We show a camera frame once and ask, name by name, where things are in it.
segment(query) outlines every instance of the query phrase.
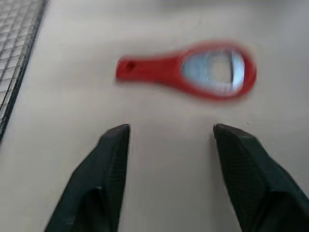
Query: table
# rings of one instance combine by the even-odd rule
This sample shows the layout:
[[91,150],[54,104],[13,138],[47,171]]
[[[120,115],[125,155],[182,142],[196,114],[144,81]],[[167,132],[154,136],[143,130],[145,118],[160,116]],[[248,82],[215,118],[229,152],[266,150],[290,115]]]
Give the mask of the table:
[[[75,167],[107,129],[132,126],[120,232],[239,232],[214,123],[256,135],[309,194],[309,2],[51,0],[0,147],[0,225],[41,232]],[[117,60],[194,42],[248,47],[258,80],[215,104],[119,85]]]

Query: wire rack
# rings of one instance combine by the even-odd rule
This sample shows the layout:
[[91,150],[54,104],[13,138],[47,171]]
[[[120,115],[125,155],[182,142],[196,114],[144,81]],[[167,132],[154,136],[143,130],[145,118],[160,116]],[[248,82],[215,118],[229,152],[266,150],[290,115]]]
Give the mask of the wire rack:
[[46,0],[0,0],[0,140],[9,121]]

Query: beige table surface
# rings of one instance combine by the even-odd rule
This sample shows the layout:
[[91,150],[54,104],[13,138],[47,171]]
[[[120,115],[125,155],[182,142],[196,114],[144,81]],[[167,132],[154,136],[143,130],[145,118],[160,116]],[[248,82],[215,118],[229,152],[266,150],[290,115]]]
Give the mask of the beige table surface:
[[[309,194],[309,1],[50,0],[0,146],[0,226],[42,232],[74,168],[107,129],[132,126],[120,232],[239,232],[212,138],[256,135]],[[213,104],[116,85],[117,59],[209,39],[248,47],[246,101]]]

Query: red bottle opener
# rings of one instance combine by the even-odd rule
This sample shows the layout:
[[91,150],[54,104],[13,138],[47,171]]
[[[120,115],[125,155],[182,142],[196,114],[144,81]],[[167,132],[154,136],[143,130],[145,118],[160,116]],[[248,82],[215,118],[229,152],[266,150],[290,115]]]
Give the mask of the red bottle opener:
[[[213,60],[228,58],[230,82],[211,79]],[[154,57],[122,57],[116,80],[159,83],[211,100],[228,100],[246,95],[256,81],[250,55],[234,43],[200,43],[188,49]]]

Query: metal grid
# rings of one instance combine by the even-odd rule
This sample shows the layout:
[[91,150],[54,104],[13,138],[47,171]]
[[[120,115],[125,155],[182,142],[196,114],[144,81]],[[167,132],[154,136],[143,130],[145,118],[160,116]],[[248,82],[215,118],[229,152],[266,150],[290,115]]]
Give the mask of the metal grid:
[[0,0],[0,140],[12,112],[46,0]]

